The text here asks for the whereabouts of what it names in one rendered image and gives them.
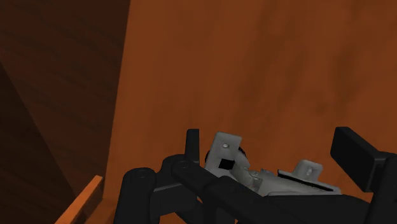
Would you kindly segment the grey metal hinged tool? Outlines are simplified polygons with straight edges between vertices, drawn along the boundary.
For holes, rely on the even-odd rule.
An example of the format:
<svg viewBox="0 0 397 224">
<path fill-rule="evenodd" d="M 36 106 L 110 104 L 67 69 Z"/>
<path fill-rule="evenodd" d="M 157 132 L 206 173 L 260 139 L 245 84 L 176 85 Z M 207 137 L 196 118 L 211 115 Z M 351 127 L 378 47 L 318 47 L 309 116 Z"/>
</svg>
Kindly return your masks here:
<svg viewBox="0 0 397 224">
<path fill-rule="evenodd" d="M 240 150 L 241 141 L 240 136 L 217 132 L 204 169 L 219 178 L 228 176 L 261 196 L 341 194 L 340 188 L 318 180 L 323 166 L 310 160 L 299 161 L 292 172 L 251 170 Z"/>
</svg>

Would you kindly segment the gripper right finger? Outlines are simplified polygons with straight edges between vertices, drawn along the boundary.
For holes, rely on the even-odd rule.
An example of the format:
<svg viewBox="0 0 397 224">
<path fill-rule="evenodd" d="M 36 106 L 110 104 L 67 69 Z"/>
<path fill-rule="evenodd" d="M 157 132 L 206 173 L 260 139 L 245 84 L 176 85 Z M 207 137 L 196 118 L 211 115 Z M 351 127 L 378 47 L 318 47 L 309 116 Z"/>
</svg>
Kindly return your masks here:
<svg viewBox="0 0 397 224">
<path fill-rule="evenodd" d="M 397 224 L 397 154 L 336 127 L 330 155 L 362 192 L 373 193 L 363 224 Z"/>
</svg>

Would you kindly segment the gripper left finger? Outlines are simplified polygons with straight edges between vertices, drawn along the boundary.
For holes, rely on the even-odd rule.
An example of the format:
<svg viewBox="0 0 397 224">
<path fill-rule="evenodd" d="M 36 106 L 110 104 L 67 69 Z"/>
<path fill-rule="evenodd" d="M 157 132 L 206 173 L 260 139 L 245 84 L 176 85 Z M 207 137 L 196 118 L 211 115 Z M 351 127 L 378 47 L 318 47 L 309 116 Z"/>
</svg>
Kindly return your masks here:
<svg viewBox="0 0 397 224">
<path fill-rule="evenodd" d="M 164 159 L 161 170 L 125 173 L 113 224 L 158 224 L 176 213 L 186 224 L 279 224 L 279 208 L 229 177 L 198 163 L 199 130 L 186 132 L 185 153 Z"/>
</svg>

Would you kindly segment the orange wooden table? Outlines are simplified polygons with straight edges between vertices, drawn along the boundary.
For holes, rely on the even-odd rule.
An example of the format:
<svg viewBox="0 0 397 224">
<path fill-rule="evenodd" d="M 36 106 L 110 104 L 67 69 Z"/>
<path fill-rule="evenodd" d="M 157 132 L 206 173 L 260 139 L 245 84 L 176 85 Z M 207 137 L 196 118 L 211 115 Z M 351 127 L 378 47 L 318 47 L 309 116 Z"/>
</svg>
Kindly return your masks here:
<svg viewBox="0 0 397 224">
<path fill-rule="evenodd" d="M 202 155 L 236 134 L 254 169 L 314 160 L 370 200 L 330 157 L 337 126 L 397 153 L 397 0 L 131 0 L 104 196 L 85 224 L 111 224 L 123 174 L 158 170 L 189 128 Z"/>
</svg>

